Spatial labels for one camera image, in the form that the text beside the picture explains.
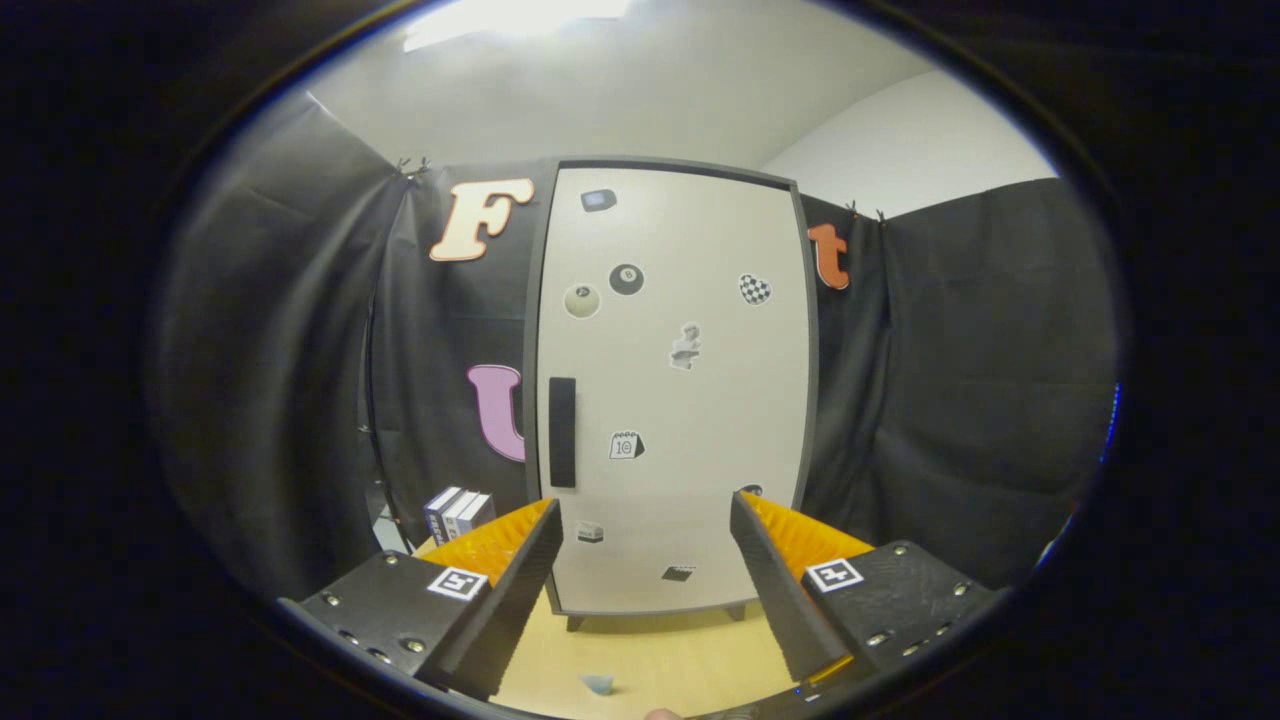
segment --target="black backdrop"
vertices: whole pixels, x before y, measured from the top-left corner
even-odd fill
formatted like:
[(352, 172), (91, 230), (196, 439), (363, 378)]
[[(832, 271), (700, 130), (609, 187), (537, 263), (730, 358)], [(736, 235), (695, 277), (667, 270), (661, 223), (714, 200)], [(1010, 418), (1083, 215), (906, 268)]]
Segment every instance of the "black backdrop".
[[(389, 491), (415, 544), (451, 484), (494, 493), (499, 514), (530, 501), (524, 464), (480, 433), (466, 372), (524, 368), (554, 168), (404, 177), (294, 95), (212, 170), (179, 229), (156, 397), (174, 489), (246, 584), (303, 597), (376, 551), (370, 491)], [(428, 260), (453, 184), (516, 177), (539, 190), (481, 259)], [(874, 544), (911, 539), (992, 587), (1019, 579), (1103, 452), (1106, 238), (1057, 179), (883, 224), (812, 197), (804, 213), (846, 240), (850, 286), (815, 282), (801, 510)]]

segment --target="calendar magnet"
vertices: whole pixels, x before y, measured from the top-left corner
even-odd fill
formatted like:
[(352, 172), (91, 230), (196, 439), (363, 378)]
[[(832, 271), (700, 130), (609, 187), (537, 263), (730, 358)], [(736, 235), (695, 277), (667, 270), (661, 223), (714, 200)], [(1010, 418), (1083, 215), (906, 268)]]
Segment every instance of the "calendar magnet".
[(635, 460), (644, 455), (640, 433), (623, 430), (609, 436), (609, 460)]
[(677, 370), (692, 370), (694, 359), (701, 355), (703, 331), (698, 323), (689, 322), (680, 328), (680, 338), (671, 343), (671, 366)]

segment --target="eight ball magnet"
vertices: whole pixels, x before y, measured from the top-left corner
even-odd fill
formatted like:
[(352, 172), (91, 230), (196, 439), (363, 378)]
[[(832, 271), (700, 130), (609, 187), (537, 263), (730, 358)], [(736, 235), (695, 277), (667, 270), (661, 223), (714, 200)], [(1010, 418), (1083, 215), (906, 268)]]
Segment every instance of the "eight ball magnet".
[(644, 287), (644, 273), (631, 263), (623, 263), (609, 273), (609, 287), (618, 295), (635, 295)]

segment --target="book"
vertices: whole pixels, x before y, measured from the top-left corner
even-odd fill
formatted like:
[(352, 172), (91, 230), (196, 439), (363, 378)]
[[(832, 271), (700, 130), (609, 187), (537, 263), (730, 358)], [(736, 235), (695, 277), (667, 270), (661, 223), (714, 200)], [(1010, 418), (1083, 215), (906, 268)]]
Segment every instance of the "book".
[(448, 509), (449, 501), (456, 498), (460, 492), (462, 492), (462, 488), (457, 486), (445, 488), (444, 492), (433, 497), (430, 502), (422, 506), (422, 511), (426, 514), (426, 527), (431, 530), (431, 537), (435, 538), (436, 547), (449, 542), (449, 536), (444, 532), (444, 520), (440, 518), (440, 514)]
[(466, 510), (467, 505), (471, 505), (471, 501), (475, 500), (477, 495), (480, 493), (472, 491), (463, 491), (463, 493), (460, 495), (457, 500), (449, 503), (449, 507), (447, 510), (440, 512), (440, 520), (442, 524), (444, 525), (444, 533), (447, 536), (445, 542), (462, 534), (461, 532), (458, 532), (458, 515), (463, 510)]
[(476, 495), (475, 500), (458, 514), (458, 534), (470, 533), (494, 518), (493, 496), (488, 493)]

